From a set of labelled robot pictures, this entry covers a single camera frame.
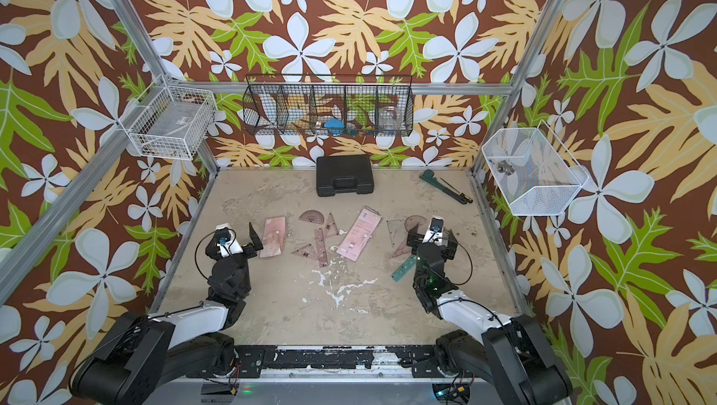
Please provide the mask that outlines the teal ruler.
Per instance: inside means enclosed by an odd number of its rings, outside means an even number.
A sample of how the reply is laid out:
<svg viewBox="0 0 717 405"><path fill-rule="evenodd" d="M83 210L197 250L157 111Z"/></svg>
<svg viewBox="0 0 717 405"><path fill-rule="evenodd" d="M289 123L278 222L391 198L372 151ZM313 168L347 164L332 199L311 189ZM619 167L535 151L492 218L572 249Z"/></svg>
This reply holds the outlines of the teal ruler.
<svg viewBox="0 0 717 405"><path fill-rule="evenodd" d="M400 282L409 272L411 272L412 268L416 266L416 261L418 258L416 255L411 255L406 261L404 261L391 275L391 278L395 282Z"/></svg>

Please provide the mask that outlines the clear large set square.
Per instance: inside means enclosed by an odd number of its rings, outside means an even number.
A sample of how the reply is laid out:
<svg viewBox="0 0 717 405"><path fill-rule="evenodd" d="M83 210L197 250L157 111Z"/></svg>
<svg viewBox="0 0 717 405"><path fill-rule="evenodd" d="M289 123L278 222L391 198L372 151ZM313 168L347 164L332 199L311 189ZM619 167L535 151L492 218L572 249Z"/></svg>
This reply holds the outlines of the clear large set square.
<svg viewBox="0 0 717 405"><path fill-rule="evenodd" d="M397 249L406 242L407 230L404 222L404 219L390 219L387 221L389 240L393 249Z"/></svg>

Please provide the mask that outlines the purple protractor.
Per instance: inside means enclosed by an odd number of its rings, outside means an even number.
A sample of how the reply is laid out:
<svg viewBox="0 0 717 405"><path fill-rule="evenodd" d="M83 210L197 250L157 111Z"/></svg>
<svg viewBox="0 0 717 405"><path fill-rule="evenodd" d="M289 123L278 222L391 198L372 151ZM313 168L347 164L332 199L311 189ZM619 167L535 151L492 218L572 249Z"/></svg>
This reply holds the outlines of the purple protractor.
<svg viewBox="0 0 717 405"><path fill-rule="evenodd" d="M299 216L300 221L305 221L312 224L323 225L325 218L319 210L310 209L302 212Z"/></svg>

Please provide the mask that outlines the purple ruler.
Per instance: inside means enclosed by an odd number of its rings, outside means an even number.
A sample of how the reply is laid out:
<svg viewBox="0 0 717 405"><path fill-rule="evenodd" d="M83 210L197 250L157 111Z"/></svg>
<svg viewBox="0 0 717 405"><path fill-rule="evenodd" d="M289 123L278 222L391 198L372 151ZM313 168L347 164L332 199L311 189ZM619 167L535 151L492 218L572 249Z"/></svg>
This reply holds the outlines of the purple ruler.
<svg viewBox="0 0 717 405"><path fill-rule="evenodd" d="M323 229L315 230L315 240L316 240L317 260L319 261L319 264L321 267L327 267L329 265L329 260L328 260L328 253L326 250L325 236L323 233Z"/></svg>

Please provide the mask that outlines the purple small set square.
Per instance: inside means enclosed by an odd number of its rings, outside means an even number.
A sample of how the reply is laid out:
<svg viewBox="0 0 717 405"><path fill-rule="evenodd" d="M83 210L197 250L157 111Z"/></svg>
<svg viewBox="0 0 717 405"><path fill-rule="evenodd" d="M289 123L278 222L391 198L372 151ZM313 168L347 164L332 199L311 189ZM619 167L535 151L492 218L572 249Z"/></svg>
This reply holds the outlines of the purple small set square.
<svg viewBox="0 0 717 405"><path fill-rule="evenodd" d="M323 227L323 233L325 238L331 238L339 235L339 229L336 225L333 214L330 213Z"/></svg>

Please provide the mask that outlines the pink ruler set pouch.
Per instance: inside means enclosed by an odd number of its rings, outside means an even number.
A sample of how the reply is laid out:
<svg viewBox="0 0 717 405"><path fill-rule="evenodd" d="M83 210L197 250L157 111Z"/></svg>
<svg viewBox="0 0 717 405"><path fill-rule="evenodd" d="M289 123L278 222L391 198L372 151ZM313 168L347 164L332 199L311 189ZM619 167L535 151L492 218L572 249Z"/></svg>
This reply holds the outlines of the pink ruler set pouch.
<svg viewBox="0 0 717 405"><path fill-rule="evenodd" d="M352 227L339 244L336 252L339 256L357 261L366 248L379 224L382 216L369 207L363 207Z"/></svg>

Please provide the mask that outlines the pink protractor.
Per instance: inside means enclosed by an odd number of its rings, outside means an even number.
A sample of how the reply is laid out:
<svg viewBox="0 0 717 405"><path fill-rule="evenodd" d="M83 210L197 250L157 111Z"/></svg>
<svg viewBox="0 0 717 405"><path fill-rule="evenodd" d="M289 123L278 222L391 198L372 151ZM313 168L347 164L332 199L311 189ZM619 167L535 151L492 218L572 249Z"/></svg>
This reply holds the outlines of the pink protractor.
<svg viewBox="0 0 717 405"><path fill-rule="evenodd" d="M427 220L427 218L424 218L423 216L409 216L404 221L405 231L409 231L409 233L424 234L427 231L428 222L429 220Z"/></svg>

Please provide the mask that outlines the pink small set square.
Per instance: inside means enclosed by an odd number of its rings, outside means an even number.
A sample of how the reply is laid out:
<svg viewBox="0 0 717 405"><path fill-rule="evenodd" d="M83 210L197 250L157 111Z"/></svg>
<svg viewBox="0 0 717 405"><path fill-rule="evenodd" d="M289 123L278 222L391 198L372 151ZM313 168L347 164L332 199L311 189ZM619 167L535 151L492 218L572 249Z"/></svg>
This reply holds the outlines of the pink small set square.
<svg viewBox="0 0 717 405"><path fill-rule="evenodd" d="M399 246L393 251L391 254L392 258L397 258L399 256L410 254L412 252L411 246L408 246L405 242L399 244Z"/></svg>

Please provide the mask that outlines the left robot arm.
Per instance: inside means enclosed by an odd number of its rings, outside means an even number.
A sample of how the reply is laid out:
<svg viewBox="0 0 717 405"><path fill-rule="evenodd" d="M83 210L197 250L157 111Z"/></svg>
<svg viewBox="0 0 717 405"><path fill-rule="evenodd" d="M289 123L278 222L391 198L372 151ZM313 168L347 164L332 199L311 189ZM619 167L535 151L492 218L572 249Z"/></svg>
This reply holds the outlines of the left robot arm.
<svg viewBox="0 0 717 405"><path fill-rule="evenodd" d="M263 241L251 230L249 243L239 244L228 226L207 237L205 254L214 261L207 298L175 312L122 315L71 373L72 396L100 404L142 404L158 387L188 374L231 373L235 343L224 331L246 307L248 262L263 250Z"/></svg>

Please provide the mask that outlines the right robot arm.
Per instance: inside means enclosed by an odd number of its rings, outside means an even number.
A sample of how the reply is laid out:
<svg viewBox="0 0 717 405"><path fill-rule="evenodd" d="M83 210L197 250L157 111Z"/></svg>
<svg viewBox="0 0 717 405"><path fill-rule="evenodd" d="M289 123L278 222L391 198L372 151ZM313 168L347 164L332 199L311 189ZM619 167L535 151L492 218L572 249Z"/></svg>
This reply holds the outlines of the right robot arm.
<svg viewBox="0 0 717 405"><path fill-rule="evenodd" d="M460 246L441 218L408 231L416 258L413 289L426 313L457 326L436 340L434 357L447 375L492 384L504 404L556 404L573 392L565 364L534 318L502 315L471 299L444 270Z"/></svg>

